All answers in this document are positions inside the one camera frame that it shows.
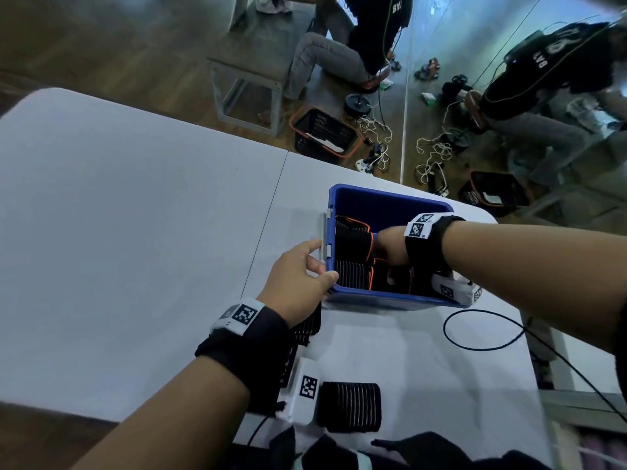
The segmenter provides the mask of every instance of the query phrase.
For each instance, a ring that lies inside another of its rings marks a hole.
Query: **white device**
[[[450,276],[434,274],[431,277],[433,289],[464,306],[472,306],[481,297],[482,288],[453,271]]]
[[[309,358],[299,359],[288,386],[278,395],[277,402],[285,401],[286,405],[284,410],[277,412],[277,417],[291,424],[311,424],[321,385],[318,364]]]

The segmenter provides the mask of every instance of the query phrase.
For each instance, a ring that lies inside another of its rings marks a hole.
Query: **black plastic basket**
[[[529,206],[525,189],[510,173],[471,172],[470,180],[459,189],[459,200],[496,217]]]
[[[294,148],[297,152],[327,163],[337,164],[342,158],[350,157],[363,142],[357,129],[316,107],[307,106],[296,112],[290,119],[290,127],[296,133]],[[321,140],[331,141],[344,152],[335,153],[310,138],[308,133]]]

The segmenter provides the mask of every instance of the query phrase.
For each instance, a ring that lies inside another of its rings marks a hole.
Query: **black wristband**
[[[451,267],[442,252],[442,240],[446,230],[455,221],[465,221],[465,219],[459,216],[442,217],[433,224],[431,234],[427,239],[405,236],[405,248],[412,266],[423,270],[428,268],[429,273],[450,273]]]
[[[243,336],[224,328],[214,330],[196,350],[238,377],[251,393],[278,383],[294,334],[277,312],[263,307]]]

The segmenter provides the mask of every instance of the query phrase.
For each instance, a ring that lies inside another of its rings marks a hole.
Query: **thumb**
[[[317,276],[316,280],[320,283],[320,285],[322,285],[322,292],[326,293],[327,290],[333,287],[333,285],[335,284],[335,282],[337,282],[339,278],[340,274],[338,274],[336,271],[328,271],[324,274]]]

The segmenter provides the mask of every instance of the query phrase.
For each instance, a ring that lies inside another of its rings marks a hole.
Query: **black t-shirt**
[[[365,69],[374,75],[383,67],[410,4],[405,0],[345,1],[357,18],[357,26],[350,33],[348,46],[359,53]]]
[[[506,120],[537,105],[542,89],[569,87],[581,94],[613,83],[608,23],[573,23],[531,40],[506,71],[486,89],[481,109],[489,118]]]

